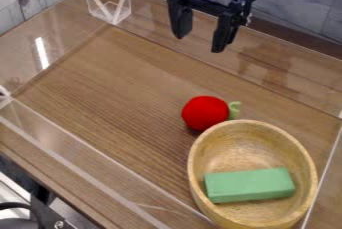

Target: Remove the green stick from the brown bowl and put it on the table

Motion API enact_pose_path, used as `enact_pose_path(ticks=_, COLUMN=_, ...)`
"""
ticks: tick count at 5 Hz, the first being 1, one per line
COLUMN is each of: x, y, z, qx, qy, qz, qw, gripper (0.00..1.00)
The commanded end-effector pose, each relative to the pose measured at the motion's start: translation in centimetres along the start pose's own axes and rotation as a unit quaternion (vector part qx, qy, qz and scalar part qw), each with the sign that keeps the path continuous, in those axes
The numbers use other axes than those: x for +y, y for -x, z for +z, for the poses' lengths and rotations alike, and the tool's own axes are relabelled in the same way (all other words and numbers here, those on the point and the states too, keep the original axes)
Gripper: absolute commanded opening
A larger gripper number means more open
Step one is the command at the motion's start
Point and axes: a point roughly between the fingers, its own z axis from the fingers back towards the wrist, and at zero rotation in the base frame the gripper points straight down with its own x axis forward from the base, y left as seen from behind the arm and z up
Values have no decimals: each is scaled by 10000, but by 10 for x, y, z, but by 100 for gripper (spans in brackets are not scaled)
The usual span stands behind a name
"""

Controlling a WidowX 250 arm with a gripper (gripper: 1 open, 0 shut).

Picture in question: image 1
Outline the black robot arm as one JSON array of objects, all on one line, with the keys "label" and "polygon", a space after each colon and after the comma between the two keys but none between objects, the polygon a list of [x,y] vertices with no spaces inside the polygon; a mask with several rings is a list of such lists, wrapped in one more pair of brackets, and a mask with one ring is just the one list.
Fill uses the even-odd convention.
[{"label": "black robot arm", "polygon": [[167,0],[172,34],[177,39],[192,31],[193,10],[217,18],[211,52],[220,53],[233,42],[240,26],[247,26],[256,0]]}]

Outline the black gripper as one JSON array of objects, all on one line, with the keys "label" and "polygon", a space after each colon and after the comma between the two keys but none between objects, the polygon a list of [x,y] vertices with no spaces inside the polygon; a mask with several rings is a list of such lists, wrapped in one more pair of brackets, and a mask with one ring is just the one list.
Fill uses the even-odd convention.
[{"label": "black gripper", "polygon": [[167,0],[171,30],[177,39],[192,31],[192,9],[217,17],[212,53],[220,53],[232,43],[239,25],[249,23],[256,0]]}]

